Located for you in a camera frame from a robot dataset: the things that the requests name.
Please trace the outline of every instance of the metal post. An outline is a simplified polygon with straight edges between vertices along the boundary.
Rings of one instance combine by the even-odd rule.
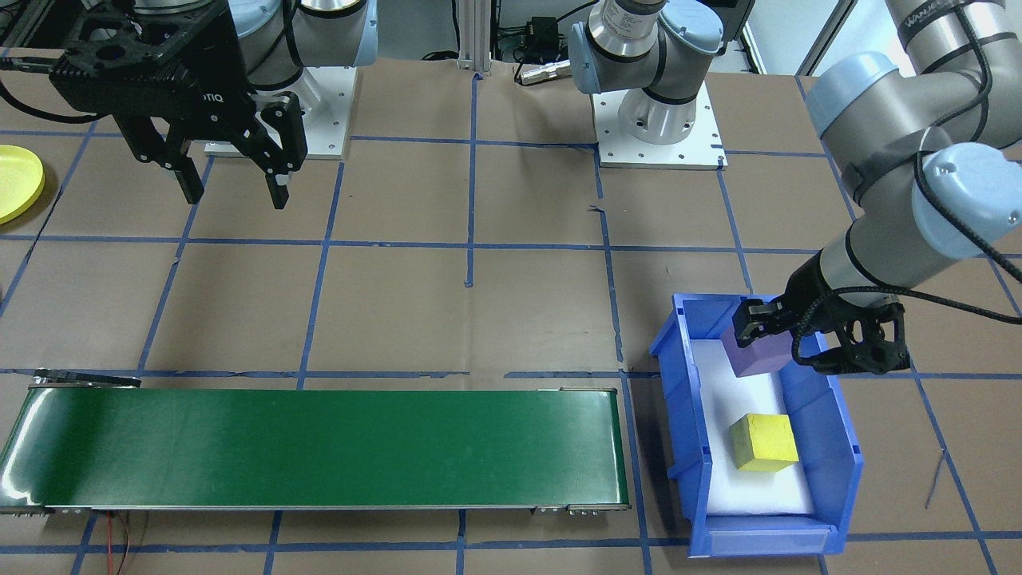
[[[8,3],[0,2],[0,4],[6,7]],[[17,21],[8,20],[4,28],[0,28],[0,39],[3,40],[3,45],[7,47],[28,46],[56,4],[56,0],[29,2]]]
[[[817,36],[816,41],[812,42],[812,46],[805,54],[802,64],[798,66],[798,71],[795,73],[796,76],[812,76],[812,73],[816,71],[817,66],[824,59],[824,55],[831,47],[831,44],[834,43],[834,39],[841,32],[841,28],[847,21],[848,16],[851,15],[851,11],[855,9],[855,4],[857,3],[858,0],[840,0],[834,6],[834,11],[827,18],[827,23],[820,31],[820,35]]]
[[[491,0],[458,0],[458,67],[490,74]]]

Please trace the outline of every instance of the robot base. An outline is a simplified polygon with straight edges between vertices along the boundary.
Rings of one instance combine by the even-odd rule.
[[[709,101],[706,84],[699,88],[698,116],[689,136],[676,144],[657,145],[629,134],[617,119],[617,108],[628,90],[593,95],[596,138],[600,143],[600,165],[609,167],[658,167],[716,170],[728,164],[721,131]]]
[[[347,143],[347,133],[355,101],[356,67],[309,67],[306,70],[319,83],[318,106],[306,116],[306,140],[309,144],[308,159],[343,159]],[[268,128],[274,140],[277,133]],[[210,142],[205,145],[206,155],[241,157],[241,153],[231,144]]]

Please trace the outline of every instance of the yellow plate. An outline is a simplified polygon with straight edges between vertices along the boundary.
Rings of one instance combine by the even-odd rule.
[[[43,191],[39,156],[24,147],[0,145],[0,224],[20,215]]]

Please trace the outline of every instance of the light blue joint cap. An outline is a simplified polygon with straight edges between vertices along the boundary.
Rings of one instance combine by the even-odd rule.
[[[362,42],[359,43],[359,52],[355,54],[352,65],[372,65],[376,62],[380,45],[378,22],[376,0],[369,0],[366,5],[366,27],[362,30]]]
[[[981,143],[960,143],[923,164],[926,181],[953,213],[992,243],[1022,220],[1022,165]],[[923,196],[912,192],[912,212],[926,241],[944,256],[962,259],[982,251]]]
[[[724,25],[712,8],[696,0],[670,0],[660,11],[664,31],[703,54],[716,54],[724,39]]]
[[[281,0],[230,0],[231,16],[238,38],[263,28],[280,10]]]
[[[824,73],[805,96],[817,136],[823,136],[863,92],[896,69],[897,65],[886,55],[863,52],[844,58]]]
[[[578,91],[584,94],[599,94],[600,78],[596,73],[596,56],[589,45],[586,27],[580,21],[572,25],[568,34],[568,59],[571,61],[571,78]]]

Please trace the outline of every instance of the blue bin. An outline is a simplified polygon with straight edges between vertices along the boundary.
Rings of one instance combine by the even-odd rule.
[[[689,557],[839,554],[851,525],[863,474],[863,456],[837,378],[788,364],[781,370],[784,405],[791,420],[805,481],[810,516],[708,516],[710,452],[692,340],[719,339],[739,304],[771,296],[676,294],[673,310],[650,353],[660,363],[682,514],[692,522]],[[826,349],[822,336],[805,338],[802,354]]]

